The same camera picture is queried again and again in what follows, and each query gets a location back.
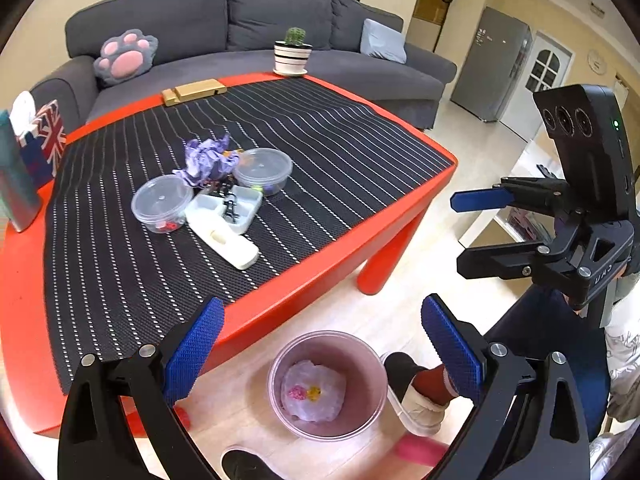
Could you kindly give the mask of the grey sofa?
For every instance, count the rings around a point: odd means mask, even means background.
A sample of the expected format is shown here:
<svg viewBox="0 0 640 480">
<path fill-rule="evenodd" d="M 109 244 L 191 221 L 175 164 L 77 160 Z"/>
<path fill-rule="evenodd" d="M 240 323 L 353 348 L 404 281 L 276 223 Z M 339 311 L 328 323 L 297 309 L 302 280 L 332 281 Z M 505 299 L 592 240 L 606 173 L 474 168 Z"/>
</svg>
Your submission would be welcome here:
<svg viewBox="0 0 640 480">
<path fill-rule="evenodd" d="M 408 42 L 407 58 L 370 55 L 363 27 L 375 22 L 400 32 L 396 14 L 360 0 L 102 0 L 65 24 L 66 63 L 30 92 L 38 106 L 58 102 L 64 125 L 87 122 L 174 84 L 269 73 L 274 46 L 291 27 L 305 29 L 309 75 L 389 110 L 420 130 L 432 128 L 439 101 L 454 80 L 454 62 Z M 103 45 L 128 30 L 157 40 L 150 68 L 110 86 L 94 64 Z"/>
</svg>

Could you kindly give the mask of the white low shelf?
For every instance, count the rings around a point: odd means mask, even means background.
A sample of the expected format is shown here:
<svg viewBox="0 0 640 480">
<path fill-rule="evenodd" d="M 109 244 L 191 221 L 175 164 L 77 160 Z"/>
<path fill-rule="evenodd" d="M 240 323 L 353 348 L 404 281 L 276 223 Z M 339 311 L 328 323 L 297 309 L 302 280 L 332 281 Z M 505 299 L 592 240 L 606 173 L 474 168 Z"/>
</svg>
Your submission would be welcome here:
<svg viewBox="0 0 640 480">
<path fill-rule="evenodd" d="M 535 180 L 562 178 L 559 161 L 535 143 L 529 143 L 515 162 L 510 178 Z M 477 211 L 477 217 L 458 238 L 464 248 L 490 244 L 550 242 L 554 220 L 540 212 L 526 209 L 513 192 L 498 192 L 488 200 L 494 209 Z"/>
</svg>

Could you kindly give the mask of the pink paper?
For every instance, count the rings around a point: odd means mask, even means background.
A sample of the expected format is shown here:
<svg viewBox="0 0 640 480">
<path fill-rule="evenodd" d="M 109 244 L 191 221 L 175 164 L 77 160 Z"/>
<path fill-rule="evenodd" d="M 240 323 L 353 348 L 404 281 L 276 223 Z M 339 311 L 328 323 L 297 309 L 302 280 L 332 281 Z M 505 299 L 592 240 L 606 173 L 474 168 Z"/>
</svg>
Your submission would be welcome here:
<svg viewBox="0 0 640 480">
<path fill-rule="evenodd" d="M 303 401 L 307 399 L 307 389 L 301 385 L 295 385 L 288 390 L 288 397 L 295 401 Z"/>
</svg>

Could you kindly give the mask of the teal thermos bottle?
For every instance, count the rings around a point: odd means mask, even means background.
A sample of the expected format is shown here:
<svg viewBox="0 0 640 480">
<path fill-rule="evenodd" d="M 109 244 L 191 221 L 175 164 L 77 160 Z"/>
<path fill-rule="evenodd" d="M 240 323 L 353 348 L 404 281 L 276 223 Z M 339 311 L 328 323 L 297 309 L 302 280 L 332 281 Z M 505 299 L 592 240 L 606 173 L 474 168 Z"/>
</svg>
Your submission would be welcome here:
<svg viewBox="0 0 640 480">
<path fill-rule="evenodd" d="M 7 110 L 1 112 L 1 206 L 16 232 L 25 231 L 41 208 L 41 198 L 25 166 Z"/>
</svg>

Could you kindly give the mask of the white tray lid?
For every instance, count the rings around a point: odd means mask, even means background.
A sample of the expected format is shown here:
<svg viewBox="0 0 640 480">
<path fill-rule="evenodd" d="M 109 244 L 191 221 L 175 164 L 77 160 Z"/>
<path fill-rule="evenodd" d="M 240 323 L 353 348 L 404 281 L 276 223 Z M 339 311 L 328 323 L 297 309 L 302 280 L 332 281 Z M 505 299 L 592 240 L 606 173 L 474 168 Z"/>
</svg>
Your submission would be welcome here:
<svg viewBox="0 0 640 480">
<path fill-rule="evenodd" d="M 186 222 L 209 248 L 235 269 L 246 270 L 257 261 L 258 247 L 235 233 L 215 211 L 190 207 L 186 210 Z"/>
</svg>

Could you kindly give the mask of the black shoe foot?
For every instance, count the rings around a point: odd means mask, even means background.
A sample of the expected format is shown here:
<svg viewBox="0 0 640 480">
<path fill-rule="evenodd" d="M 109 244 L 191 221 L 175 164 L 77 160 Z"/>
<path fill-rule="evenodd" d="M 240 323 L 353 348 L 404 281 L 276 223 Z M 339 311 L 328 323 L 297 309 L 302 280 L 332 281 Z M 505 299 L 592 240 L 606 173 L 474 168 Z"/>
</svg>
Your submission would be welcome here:
<svg viewBox="0 0 640 480">
<path fill-rule="evenodd" d="M 220 462 L 230 480 L 283 480 L 259 455 L 244 448 L 230 448 Z"/>
</svg>

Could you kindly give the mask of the grey refrigerator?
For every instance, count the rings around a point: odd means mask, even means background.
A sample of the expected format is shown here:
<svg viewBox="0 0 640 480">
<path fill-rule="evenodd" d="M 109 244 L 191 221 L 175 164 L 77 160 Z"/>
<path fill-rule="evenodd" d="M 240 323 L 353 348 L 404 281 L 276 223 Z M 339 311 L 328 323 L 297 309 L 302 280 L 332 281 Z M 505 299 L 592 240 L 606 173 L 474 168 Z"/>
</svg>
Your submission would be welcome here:
<svg viewBox="0 0 640 480">
<path fill-rule="evenodd" d="M 450 101 L 482 122 L 496 122 L 531 42 L 526 23 L 486 6 Z"/>
</svg>

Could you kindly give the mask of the white door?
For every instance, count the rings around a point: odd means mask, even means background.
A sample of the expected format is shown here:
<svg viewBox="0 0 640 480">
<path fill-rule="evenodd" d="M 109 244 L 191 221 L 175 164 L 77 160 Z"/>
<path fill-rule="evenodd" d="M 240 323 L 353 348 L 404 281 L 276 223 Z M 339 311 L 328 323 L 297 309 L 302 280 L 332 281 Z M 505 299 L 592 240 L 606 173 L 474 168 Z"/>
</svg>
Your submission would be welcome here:
<svg viewBox="0 0 640 480">
<path fill-rule="evenodd" d="M 551 37 L 537 32 L 520 76 L 500 118 L 503 125 L 526 142 L 533 140 L 542 119 L 534 94 L 562 86 L 573 53 Z"/>
</svg>

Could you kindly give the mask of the yellow paper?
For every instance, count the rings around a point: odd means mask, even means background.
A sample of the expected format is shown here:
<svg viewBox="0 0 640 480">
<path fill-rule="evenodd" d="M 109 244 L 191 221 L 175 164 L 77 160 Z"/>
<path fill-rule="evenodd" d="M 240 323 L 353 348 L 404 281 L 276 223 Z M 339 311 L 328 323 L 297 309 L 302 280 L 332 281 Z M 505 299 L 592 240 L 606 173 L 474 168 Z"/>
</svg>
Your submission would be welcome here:
<svg viewBox="0 0 640 480">
<path fill-rule="evenodd" d="M 322 391 L 318 386 L 311 386 L 306 390 L 306 399 L 310 402 L 318 402 Z"/>
</svg>

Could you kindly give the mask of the white divided tray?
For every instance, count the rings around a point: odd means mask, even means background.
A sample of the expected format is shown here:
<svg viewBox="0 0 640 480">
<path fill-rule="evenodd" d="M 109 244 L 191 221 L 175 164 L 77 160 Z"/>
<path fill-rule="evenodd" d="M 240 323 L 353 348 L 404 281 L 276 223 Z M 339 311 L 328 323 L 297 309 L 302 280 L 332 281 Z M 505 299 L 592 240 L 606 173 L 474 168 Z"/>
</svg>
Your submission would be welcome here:
<svg viewBox="0 0 640 480">
<path fill-rule="evenodd" d="M 254 188 L 233 185 L 225 196 L 199 192 L 186 206 L 186 222 L 195 224 L 198 221 L 212 222 L 219 217 L 227 222 L 236 234 L 247 232 L 258 209 L 262 206 L 262 192 Z"/>
</svg>

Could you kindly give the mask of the black binder clips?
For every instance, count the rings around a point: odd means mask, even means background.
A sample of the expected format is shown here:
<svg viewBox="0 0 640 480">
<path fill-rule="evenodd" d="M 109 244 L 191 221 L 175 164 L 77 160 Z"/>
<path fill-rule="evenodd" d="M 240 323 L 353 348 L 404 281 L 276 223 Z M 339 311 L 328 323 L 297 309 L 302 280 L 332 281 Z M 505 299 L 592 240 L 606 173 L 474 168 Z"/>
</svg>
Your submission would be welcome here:
<svg viewBox="0 0 640 480">
<path fill-rule="evenodd" d="M 222 199 L 222 204 L 224 205 L 224 211 L 222 212 L 222 218 L 224 220 L 235 223 L 236 220 L 240 218 L 240 215 L 235 211 L 236 204 L 238 203 L 238 199 L 236 195 L 232 192 L 233 184 L 228 182 L 219 182 L 216 185 L 213 185 L 208 194 L 210 196 L 214 196 Z"/>
</svg>

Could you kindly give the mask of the purple paper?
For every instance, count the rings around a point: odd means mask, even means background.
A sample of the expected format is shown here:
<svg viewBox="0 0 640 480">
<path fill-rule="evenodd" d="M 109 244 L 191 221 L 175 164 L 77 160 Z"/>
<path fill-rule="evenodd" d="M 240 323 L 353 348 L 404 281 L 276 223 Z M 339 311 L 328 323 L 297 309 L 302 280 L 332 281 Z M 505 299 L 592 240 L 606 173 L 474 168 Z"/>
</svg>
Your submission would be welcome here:
<svg viewBox="0 0 640 480">
<path fill-rule="evenodd" d="M 192 188 L 205 188 L 232 174 L 238 160 L 228 160 L 224 151 L 229 149 L 230 136 L 221 139 L 190 140 L 184 147 L 184 167 L 172 173 Z"/>
</svg>

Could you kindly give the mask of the clear round container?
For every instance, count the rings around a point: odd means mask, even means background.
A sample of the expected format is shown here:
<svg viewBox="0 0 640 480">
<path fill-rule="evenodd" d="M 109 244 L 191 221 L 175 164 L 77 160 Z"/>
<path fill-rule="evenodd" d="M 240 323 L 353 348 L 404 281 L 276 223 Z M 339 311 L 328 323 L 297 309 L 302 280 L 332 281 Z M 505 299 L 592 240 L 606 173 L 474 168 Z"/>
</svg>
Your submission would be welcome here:
<svg viewBox="0 0 640 480">
<path fill-rule="evenodd" d="M 252 148 L 240 154 L 232 174 L 238 185 L 273 196 L 283 190 L 292 170 L 287 154 L 275 148 Z"/>
<path fill-rule="evenodd" d="M 193 188 L 180 177 L 166 174 L 149 180 L 134 193 L 131 211 L 155 234 L 166 234 L 186 223 L 186 207 L 193 200 Z"/>
</svg>

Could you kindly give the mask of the black striped table mat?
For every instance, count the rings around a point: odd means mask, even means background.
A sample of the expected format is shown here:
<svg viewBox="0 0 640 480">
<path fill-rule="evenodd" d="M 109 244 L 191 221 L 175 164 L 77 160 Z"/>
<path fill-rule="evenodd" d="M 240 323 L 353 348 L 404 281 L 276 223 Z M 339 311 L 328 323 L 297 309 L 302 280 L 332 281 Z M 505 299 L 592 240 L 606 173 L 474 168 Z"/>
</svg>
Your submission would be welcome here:
<svg viewBox="0 0 640 480">
<path fill-rule="evenodd" d="M 288 156 L 279 183 L 184 188 L 202 143 Z M 44 232 L 58 383 L 156 344 L 208 297 L 233 304 L 454 166 L 372 105 L 306 78 L 156 106 L 74 141 Z"/>
</svg>

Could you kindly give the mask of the wooden block stand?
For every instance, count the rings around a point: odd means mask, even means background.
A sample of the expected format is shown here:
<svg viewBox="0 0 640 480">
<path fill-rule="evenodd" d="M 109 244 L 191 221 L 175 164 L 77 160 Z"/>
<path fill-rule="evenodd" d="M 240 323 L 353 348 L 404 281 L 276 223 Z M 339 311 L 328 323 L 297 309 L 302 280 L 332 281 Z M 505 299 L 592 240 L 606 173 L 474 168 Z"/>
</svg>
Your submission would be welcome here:
<svg viewBox="0 0 640 480">
<path fill-rule="evenodd" d="M 218 96 L 227 92 L 227 87 L 215 78 L 179 84 L 178 86 L 162 91 L 165 106 L 191 102 L 194 100 Z"/>
</svg>

